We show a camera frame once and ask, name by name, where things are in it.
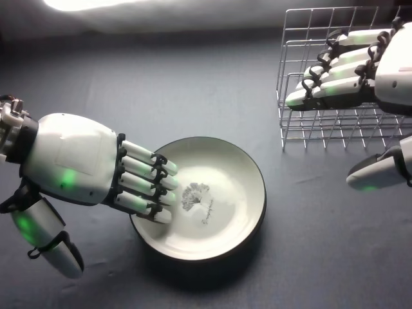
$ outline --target bright light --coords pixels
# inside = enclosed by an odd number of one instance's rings
[[[137,1],[138,0],[44,0],[48,6],[60,11],[82,11]]]

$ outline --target white plate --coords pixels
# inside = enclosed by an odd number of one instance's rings
[[[216,138],[192,137],[157,153],[179,167],[178,203],[170,208],[169,225],[131,216],[149,246],[170,258],[201,261],[228,254],[259,228],[266,209],[265,184],[243,150]]]

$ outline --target wire basket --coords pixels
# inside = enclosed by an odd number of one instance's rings
[[[412,133],[412,118],[384,113],[372,102],[351,109],[305,112],[285,106],[286,97],[301,82],[305,69],[317,62],[317,55],[327,47],[330,32],[390,28],[396,16],[410,14],[411,8],[358,6],[286,11],[276,84],[283,150],[288,140],[303,141],[305,148],[311,141],[321,142],[325,149],[331,142],[339,142],[345,149],[355,142],[361,142],[364,148],[379,142],[388,148],[401,136]]]

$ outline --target plate rim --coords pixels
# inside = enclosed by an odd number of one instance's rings
[[[160,254],[161,256],[167,258],[167,259],[172,259],[174,261],[179,261],[179,262],[184,262],[184,263],[207,263],[207,262],[211,262],[211,261],[217,261],[217,260],[221,260],[224,259],[228,256],[231,256],[233,254],[235,254],[237,251],[241,250],[252,238],[253,236],[257,233],[257,231],[260,229],[260,227],[262,226],[263,223],[263,219],[265,218],[265,214],[266,214],[266,207],[267,207],[267,192],[266,192],[266,183],[265,183],[265,179],[263,177],[263,174],[259,168],[259,166],[257,165],[257,163],[255,162],[255,160],[253,160],[253,158],[246,152],[244,151],[242,148],[238,147],[237,145],[230,143],[226,140],[222,140],[221,138],[216,138],[216,137],[210,137],[210,136],[191,136],[191,137],[185,137],[185,138],[179,138],[178,140],[174,140],[173,142],[170,142],[168,144],[163,145],[161,148],[157,149],[155,151],[155,153],[157,153],[159,150],[161,150],[162,148],[173,144],[175,142],[179,142],[181,140],[188,140],[191,138],[210,138],[213,140],[219,140],[221,142],[225,142],[228,143],[230,145],[233,145],[234,147],[238,148],[240,151],[244,152],[253,162],[253,164],[256,166],[257,170],[259,171],[260,177],[262,179],[263,182],[263,192],[265,193],[265,199],[263,200],[263,208],[262,208],[262,212],[260,214],[260,217],[258,219],[258,221],[256,222],[255,227],[253,228],[252,232],[249,233],[249,235],[237,246],[235,246],[234,248],[230,249],[229,251],[222,253],[218,256],[214,256],[214,257],[208,257],[207,259],[178,259],[177,257],[172,257],[172,256],[168,256],[167,254],[164,254],[160,251],[158,251],[157,249],[153,248],[143,237],[142,235],[140,235],[140,233],[137,231],[137,228],[135,226],[135,223],[133,222],[132,219],[132,215],[129,215],[130,218],[130,222],[133,226],[133,229],[135,230],[135,232],[137,233],[137,235],[139,236],[139,238],[147,245],[149,246],[149,248],[151,248],[152,250],[154,250],[155,252],[157,252],[158,254]]]

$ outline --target dish rack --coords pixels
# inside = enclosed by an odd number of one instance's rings
[[[286,11],[276,84],[283,150],[289,140],[303,142],[304,148],[314,141],[325,149],[332,142],[341,143],[345,149],[354,143],[367,148],[378,142],[387,149],[412,133],[412,118],[384,113],[374,103],[326,111],[292,111],[285,106],[286,97],[301,82],[305,69],[317,62],[318,53],[327,48],[330,32],[390,28],[395,17],[410,14],[411,8],[354,6]]]

